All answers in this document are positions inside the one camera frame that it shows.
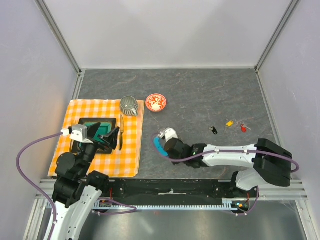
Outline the blue tag keyring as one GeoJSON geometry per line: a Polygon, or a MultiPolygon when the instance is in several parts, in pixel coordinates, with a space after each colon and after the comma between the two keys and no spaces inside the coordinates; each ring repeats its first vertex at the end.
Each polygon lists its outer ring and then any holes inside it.
{"type": "Polygon", "coordinates": [[[154,139],[153,139],[153,144],[154,144],[154,147],[155,149],[157,150],[157,152],[161,155],[161,156],[164,156],[164,157],[168,157],[168,153],[164,150],[164,147],[162,146],[161,144],[161,138],[159,136],[156,136],[154,139]]]}

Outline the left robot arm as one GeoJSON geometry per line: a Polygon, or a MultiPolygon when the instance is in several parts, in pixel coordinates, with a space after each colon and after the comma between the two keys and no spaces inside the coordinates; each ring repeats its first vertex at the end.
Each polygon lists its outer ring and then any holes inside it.
{"type": "Polygon", "coordinates": [[[100,122],[90,126],[75,124],[60,131],[64,137],[78,143],[79,151],[76,154],[65,152],[57,159],[52,226],[46,230],[46,240],[77,240],[96,200],[110,191],[107,175],[88,170],[98,150],[117,148],[120,127],[101,135],[97,133],[100,126],[100,122]]]}

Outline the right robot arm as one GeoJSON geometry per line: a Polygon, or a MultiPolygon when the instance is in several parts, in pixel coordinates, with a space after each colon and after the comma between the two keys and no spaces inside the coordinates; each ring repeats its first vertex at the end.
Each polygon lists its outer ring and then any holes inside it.
{"type": "Polygon", "coordinates": [[[268,139],[260,138],[256,144],[245,146],[223,147],[205,143],[187,145],[172,138],[162,149],[173,163],[183,162],[195,169],[243,167],[233,174],[229,184],[229,191],[235,197],[265,184],[277,187],[291,184],[292,154],[268,139]]]}

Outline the black teal square plate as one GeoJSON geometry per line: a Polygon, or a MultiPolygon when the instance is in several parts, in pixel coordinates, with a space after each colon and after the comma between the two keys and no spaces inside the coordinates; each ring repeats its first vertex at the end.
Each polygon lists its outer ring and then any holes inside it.
{"type": "MultiPolygon", "coordinates": [[[[116,118],[80,118],[78,120],[78,124],[85,125],[87,127],[94,125],[97,122],[100,122],[101,125],[97,130],[93,139],[97,142],[103,143],[103,141],[98,138],[98,135],[105,136],[109,132],[111,132],[116,127],[117,119],[116,118]]],[[[80,146],[78,146],[76,142],[71,141],[70,151],[73,154],[76,154],[79,150],[80,150],[80,146]]],[[[98,149],[97,154],[109,155],[112,152],[113,152],[112,149],[105,148],[104,150],[98,149]]]]}

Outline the silver knife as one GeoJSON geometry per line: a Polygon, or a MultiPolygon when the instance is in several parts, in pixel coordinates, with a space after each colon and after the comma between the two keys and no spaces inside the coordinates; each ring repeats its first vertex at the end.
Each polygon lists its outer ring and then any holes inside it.
{"type": "Polygon", "coordinates": [[[123,139],[123,134],[124,134],[124,118],[123,118],[123,115],[120,116],[120,130],[119,130],[119,150],[121,151],[122,148],[123,148],[123,142],[124,142],[124,139],[123,139]]]}

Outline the silver fork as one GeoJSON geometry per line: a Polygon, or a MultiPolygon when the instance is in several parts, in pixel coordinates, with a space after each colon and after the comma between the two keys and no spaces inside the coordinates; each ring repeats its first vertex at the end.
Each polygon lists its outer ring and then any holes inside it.
{"type": "MultiPolygon", "coordinates": [[[[70,126],[68,127],[69,129],[69,133],[72,134],[72,127],[76,124],[76,122],[74,120],[71,120],[70,122],[70,126]]],[[[72,148],[73,148],[73,140],[70,138],[70,143],[69,143],[69,149],[68,152],[72,152],[72,148]]]]}

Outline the orange checkered cloth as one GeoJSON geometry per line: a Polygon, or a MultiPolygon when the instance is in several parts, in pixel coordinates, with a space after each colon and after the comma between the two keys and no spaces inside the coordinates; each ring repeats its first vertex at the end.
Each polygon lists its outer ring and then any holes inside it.
{"type": "Polygon", "coordinates": [[[63,128],[80,118],[115,118],[120,125],[124,119],[123,147],[111,154],[96,154],[88,172],[98,171],[111,178],[132,178],[139,172],[145,102],[138,100],[138,116],[121,113],[120,100],[77,99],[71,100],[64,117],[63,128]]]}

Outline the grey striped mug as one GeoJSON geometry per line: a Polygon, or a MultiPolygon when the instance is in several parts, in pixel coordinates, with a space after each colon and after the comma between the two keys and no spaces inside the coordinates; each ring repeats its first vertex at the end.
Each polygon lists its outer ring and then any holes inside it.
{"type": "Polygon", "coordinates": [[[120,111],[125,116],[137,117],[139,105],[137,100],[133,96],[124,96],[120,100],[120,111]]]}

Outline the red white patterned bowl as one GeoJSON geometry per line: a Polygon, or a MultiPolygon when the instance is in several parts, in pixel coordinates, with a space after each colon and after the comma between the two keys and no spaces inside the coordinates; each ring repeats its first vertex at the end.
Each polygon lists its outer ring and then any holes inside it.
{"type": "Polygon", "coordinates": [[[167,99],[159,93],[149,95],[145,100],[146,107],[154,113],[161,112],[167,105],[167,99]]]}

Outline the red tag key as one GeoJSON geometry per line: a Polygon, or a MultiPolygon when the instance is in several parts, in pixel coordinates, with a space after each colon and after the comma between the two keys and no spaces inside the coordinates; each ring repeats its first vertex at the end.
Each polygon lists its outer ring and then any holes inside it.
{"type": "Polygon", "coordinates": [[[241,128],[241,131],[242,131],[243,133],[246,133],[247,131],[250,131],[250,130],[251,130],[251,128],[248,127],[245,123],[242,123],[242,124],[240,125],[240,128],[241,128]]]}

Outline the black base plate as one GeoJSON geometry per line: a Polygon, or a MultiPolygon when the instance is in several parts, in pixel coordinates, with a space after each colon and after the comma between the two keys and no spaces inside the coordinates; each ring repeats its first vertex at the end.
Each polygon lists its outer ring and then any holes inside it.
{"type": "Polygon", "coordinates": [[[102,197],[130,206],[221,205],[222,199],[254,199],[256,187],[241,190],[215,179],[115,179],[102,197]]]}

